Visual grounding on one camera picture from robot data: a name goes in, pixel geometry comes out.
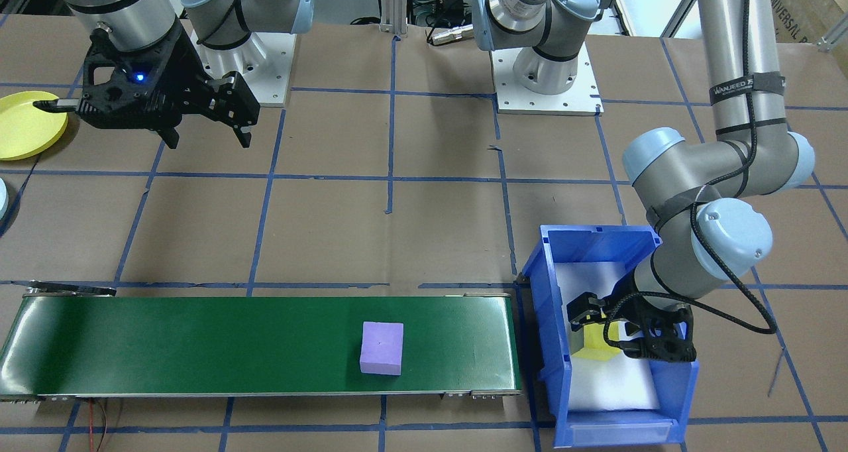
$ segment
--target cardboard box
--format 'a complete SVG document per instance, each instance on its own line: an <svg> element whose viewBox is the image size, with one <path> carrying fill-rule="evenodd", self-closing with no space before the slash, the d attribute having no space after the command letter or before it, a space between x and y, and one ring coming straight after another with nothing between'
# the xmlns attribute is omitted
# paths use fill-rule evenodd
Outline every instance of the cardboard box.
<svg viewBox="0 0 848 452"><path fill-rule="evenodd" d="M848 0L772 0L778 42L817 42L848 11ZM832 51L848 77L848 40Z"/></svg>

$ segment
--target yellow dish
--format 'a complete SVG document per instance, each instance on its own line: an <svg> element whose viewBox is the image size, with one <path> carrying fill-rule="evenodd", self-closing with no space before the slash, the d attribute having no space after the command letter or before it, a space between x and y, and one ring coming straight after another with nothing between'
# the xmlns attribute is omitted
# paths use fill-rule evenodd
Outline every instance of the yellow dish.
<svg viewBox="0 0 848 452"><path fill-rule="evenodd" d="M51 114L33 101L52 101L43 91L24 91L0 99L0 161L17 161L45 151L68 126L68 114Z"/></svg>

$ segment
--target purple foam block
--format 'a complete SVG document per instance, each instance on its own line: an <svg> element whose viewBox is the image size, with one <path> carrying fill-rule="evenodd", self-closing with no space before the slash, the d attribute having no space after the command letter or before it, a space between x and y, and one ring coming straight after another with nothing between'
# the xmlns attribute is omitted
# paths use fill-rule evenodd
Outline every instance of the purple foam block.
<svg viewBox="0 0 848 452"><path fill-rule="evenodd" d="M403 323L362 323L360 370L364 374L400 376Z"/></svg>

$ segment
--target conveyor belt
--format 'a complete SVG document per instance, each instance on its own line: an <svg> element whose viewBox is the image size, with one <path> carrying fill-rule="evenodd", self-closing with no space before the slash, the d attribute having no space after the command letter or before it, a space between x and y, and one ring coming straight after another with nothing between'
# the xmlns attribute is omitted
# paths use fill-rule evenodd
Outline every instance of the conveyor belt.
<svg viewBox="0 0 848 452"><path fill-rule="evenodd" d="M403 323L403 373L360 373L363 321ZM0 398L518 394L503 297L26 297Z"/></svg>

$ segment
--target silver connector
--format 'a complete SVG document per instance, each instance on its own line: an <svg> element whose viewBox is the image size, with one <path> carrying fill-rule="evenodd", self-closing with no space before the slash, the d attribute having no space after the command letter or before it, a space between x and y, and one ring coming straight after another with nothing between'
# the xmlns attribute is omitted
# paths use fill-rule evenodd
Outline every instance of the silver connector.
<svg viewBox="0 0 848 452"><path fill-rule="evenodd" d="M464 25L433 36L433 46L474 38L474 25Z"/></svg>

